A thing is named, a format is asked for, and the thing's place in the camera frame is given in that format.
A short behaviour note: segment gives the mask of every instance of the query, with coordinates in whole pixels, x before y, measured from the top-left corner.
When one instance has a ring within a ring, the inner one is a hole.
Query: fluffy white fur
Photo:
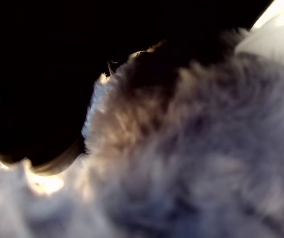
[[[178,68],[166,54],[100,85],[90,155],[62,190],[0,169],[0,238],[284,237],[284,67],[240,55]]]

